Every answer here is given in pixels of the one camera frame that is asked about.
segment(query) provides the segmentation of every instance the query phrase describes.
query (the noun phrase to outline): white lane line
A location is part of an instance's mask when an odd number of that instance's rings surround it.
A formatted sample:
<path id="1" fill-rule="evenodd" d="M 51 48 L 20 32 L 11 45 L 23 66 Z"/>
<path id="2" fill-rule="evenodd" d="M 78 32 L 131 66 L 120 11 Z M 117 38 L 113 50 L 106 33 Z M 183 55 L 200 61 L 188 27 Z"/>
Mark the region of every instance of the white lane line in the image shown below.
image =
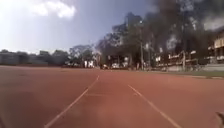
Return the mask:
<path id="1" fill-rule="evenodd" d="M 154 105 L 151 101 L 149 101 L 145 96 L 143 96 L 139 91 L 137 91 L 132 86 L 128 85 L 135 93 L 137 93 L 144 101 L 146 101 L 155 111 L 157 111 L 162 117 L 168 120 L 175 128 L 183 128 L 179 124 L 177 124 L 171 117 L 169 117 L 166 113 L 160 110 L 156 105 Z"/>
<path id="2" fill-rule="evenodd" d="M 62 116 L 66 114 L 66 112 L 71 109 L 73 105 L 75 105 L 88 91 L 91 89 L 95 83 L 99 80 L 99 76 L 96 78 L 96 80 L 78 97 L 76 98 L 68 107 L 66 107 L 61 113 L 59 113 L 57 116 L 55 116 L 52 120 L 50 120 L 44 128 L 50 128 L 55 122 L 58 121 Z"/>

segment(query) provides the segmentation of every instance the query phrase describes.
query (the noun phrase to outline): lamp post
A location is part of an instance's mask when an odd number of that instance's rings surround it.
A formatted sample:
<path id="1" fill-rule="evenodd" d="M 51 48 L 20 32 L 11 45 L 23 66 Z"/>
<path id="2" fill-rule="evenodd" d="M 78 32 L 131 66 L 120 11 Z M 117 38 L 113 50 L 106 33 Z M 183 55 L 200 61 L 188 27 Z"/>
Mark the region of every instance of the lamp post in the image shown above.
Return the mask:
<path id="1" fill-rule="evenodd" d="M 144 56 L 143 56 L 143 39 L 142 39 L 142 21 L 139 22 L 140 26 L 140 48 L 141 48 L 141 69 L 144 69 Z"/>

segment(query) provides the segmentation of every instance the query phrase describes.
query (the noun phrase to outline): cloud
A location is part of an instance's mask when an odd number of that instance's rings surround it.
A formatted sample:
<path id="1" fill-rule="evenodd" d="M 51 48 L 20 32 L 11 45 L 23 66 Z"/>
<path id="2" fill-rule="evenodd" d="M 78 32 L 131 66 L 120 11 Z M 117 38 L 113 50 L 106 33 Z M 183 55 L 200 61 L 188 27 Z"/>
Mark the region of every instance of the cloud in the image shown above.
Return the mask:
<path id="1" fill-rule="evenodd" d="M 31 12 L 40 16 L 56 14 L 59 18 L 71 19 L 77 12 L 75 6 L 69 6 L 61 1 L 45 1 L 31 6 Z"/>
<path id="2" fill-rule="evenodd" d="M 224 15 L 220 17 L 210 17 L 204 21 L 204 27 L 206 30 L 215 30 L 224 26 Z"/>

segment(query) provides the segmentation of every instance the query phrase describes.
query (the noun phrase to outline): tree trunk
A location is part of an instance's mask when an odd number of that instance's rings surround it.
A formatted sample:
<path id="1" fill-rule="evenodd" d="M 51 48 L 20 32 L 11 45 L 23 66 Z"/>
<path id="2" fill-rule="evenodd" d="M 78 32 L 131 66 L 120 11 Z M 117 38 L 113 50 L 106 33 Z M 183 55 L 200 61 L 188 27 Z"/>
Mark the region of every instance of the tree trunk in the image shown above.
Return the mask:
<path id="1" fill-rule="evenodd" d="M 183 51 L 183 70 L 186 70 L 186 53 Z"/>

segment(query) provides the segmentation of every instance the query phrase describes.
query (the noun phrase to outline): running track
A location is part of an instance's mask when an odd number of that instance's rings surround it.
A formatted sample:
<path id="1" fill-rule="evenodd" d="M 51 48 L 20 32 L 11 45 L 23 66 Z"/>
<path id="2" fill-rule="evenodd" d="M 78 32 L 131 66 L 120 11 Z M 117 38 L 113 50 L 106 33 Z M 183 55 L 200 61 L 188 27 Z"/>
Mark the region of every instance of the running track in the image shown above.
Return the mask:
<path id="1" fill-rule="evenodd" d="M 222 80 L 0 67 L 6 128 L 219 128 L 216 112 L 224 112 Z"/>

